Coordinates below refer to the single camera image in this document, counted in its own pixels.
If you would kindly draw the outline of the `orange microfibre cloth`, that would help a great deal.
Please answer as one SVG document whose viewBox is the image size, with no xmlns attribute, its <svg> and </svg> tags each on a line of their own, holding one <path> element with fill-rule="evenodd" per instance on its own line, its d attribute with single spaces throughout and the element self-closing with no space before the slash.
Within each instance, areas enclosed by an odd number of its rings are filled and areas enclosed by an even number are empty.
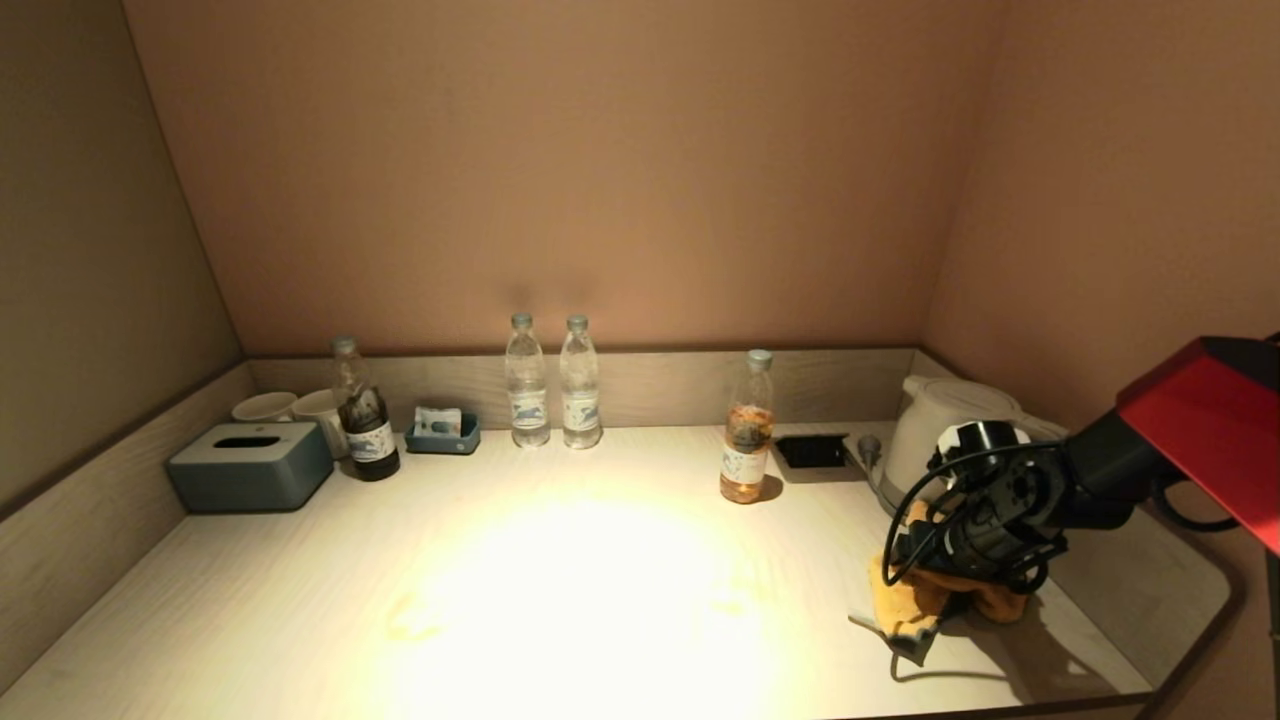
<svg viewBox="0 0 1280 720">
<path fill-rule="evenodd" d="M 914 568 L 893 585 L 883 578 L 883 553 L 868 561 L 867 594 L 854 600 L 847 619 L 883 641 L 895 656 L 924 664 L 942 625 L 974 612 L 989 623 L 1019 623 L 1028 594 L 989 582 Z"/>
</svg>

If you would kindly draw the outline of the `grey kettle base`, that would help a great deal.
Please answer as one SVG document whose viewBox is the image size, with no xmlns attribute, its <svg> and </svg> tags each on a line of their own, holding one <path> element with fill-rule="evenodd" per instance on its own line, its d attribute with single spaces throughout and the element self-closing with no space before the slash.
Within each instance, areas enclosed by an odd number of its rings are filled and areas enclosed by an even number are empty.
<svg viewBox="0 0 1280 720">
<path fill-rule="evenodd" d="M 870 470 L 869 484 L 879 506 L 892 518 L 897 512 L 906 491 L 899 488 L 882 466 L 876 466 Z"/>
</svg>

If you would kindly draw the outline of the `beige electric kettle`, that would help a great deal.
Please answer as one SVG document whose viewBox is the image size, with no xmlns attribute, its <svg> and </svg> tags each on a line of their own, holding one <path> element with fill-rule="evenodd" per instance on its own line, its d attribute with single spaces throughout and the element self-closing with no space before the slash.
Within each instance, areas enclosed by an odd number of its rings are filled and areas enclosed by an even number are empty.
<svg viewBox="0 0 1280 720">
<path fill-rule="evenodd" d="M 1010 421 L 1030 439 L 1061 439 L 1068 429 L 1025 413 L 1010 395 L 956 378 L 909 375 L 902 389 L 909 404 L 895 427 L 881 466 L 906 492 L 925 475 L 943 430 L 968 421 Z"/>
</svg>

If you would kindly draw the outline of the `black recessed power socket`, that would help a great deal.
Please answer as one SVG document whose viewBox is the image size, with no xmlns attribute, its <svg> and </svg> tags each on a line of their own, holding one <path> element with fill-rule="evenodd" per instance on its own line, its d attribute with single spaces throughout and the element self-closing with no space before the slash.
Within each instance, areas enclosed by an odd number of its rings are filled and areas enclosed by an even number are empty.
<svg viewBox="0 0 1280 720">
<path fill-rule="evenodd" d="M 845 468 L 847 434 L 786 436 L 774 447 L 787 468 L 797 470 Z"/>
</svg>

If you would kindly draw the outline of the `bottle with amber drink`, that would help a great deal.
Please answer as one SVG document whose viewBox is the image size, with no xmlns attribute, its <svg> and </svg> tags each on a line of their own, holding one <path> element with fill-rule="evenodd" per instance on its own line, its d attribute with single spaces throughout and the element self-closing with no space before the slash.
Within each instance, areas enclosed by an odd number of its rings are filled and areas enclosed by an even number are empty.
<svg viewBox="0 0 1280 720">
<path fill-rule="evenodd" d="M 733 503 L 754 503 L 762 495 L 767 456 L 776 424 L 772 364 L 771 351 L 750 350 L 745 373 L 730 396 L 719 468 L 719 492 Z"/>
</svg>

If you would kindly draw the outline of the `raised wooden desk rim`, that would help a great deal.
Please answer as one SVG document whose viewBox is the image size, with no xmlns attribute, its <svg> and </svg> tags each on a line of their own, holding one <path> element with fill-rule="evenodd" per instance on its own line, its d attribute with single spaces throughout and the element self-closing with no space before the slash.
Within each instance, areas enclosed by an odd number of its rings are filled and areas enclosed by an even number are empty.
<svg viewBox="0 0 1280 720">
<path fill-rule="evenodd" d="M 607 354 L 603 443 L 515 447 L 498 356 L 372 361 L 483 421 L 467 457 L 330 477 L 296 512 L 189 516 L 164 469 L 320 359 L 250 359 L 0 521 L 0 720 L 1147 717 L 1236 580 L 1146 512 L 1076 537 L 1024 620 L 923 669 L 861 629 L 888 519 L 856 473 L 717 489 L 742 354 Z"/>
</svg>

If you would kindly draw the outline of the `clear water bottle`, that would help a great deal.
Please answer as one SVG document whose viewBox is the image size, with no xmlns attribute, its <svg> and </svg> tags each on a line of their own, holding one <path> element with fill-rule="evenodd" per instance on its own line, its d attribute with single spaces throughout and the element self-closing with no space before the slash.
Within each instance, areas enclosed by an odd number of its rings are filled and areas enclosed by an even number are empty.
<svg viewBox="0 0 1280 720">
<path fill-rule="evenodd" d="M 599 357 L 585 315 L 568 316 L 566 325 L 568 334 L 559 352 L 563 441 L 568 448 L 586 450 L 603 436 Z"/>
<path fill-rule="evenodd" d="M 529 313 L 516 313 L 511 328 L 506 346 L 511 434 L 516 446 L 536 448 L 550 438 L 545 359 Z"/>
</svg>

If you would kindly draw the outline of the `small blue tray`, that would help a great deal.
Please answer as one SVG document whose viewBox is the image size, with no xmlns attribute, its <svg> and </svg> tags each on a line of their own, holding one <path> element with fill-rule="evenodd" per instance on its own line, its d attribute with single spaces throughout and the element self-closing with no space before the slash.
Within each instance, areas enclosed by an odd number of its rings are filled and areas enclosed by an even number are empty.
<svg viewBox="0 0 1280 720">
<path fill-rule="evenodd" d="M 475 413 L 462 413 L 457 436 L 421 432 L 415 424 L 404 433 L 406 450 L 417 455 L 468 456 L 475 454 L 483 439 L 480 418 Z"/>
</svg>

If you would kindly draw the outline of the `bottle with dark drink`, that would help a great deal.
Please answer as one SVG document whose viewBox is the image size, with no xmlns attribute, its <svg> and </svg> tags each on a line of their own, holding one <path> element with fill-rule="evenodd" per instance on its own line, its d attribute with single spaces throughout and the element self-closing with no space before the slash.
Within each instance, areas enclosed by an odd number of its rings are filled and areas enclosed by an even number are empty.
<svg viewBox="0 0 1280 720">
<path fill-rule="evenodd" d="M 401 469 L 390 415 L 372 370 L 351 336 L 332 341 L 334 396 L 357 479 L 384 480 Z"/>
</svg>

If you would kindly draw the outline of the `white ceramic cup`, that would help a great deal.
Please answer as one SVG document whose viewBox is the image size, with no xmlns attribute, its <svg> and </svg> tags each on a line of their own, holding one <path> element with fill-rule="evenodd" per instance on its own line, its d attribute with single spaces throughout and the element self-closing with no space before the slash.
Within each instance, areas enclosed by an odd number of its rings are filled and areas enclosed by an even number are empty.
<svg viewBox="0 0 1280 720">
<path fill-rule="evenodd" d="M 334 460 L 349 456 L 346 432 L 340 424 L 339 404 L 333 389 L 317 389 L 297 398 L 291 406 L 296 421 L 316 423 Z"/>
<path fill-rule="evenodd" d="M 268 392 L 239 401 L 230 411 L 238 423 L 293 421 L 293 406 L 298 396 L 292 392 Z"/>
</svg>

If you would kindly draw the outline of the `blue-grey tissue box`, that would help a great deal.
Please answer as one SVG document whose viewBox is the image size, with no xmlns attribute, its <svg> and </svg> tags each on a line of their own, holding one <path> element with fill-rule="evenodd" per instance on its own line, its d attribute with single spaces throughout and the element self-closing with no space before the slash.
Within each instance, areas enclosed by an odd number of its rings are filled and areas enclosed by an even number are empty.
<svg viewBox="0 0 1280 720">
<path fill-rule="evenodd" d="M 293 512 L 335 469 L 314 421 L 227 423 L 165 461 L 191 514 Z"/>
</svg>

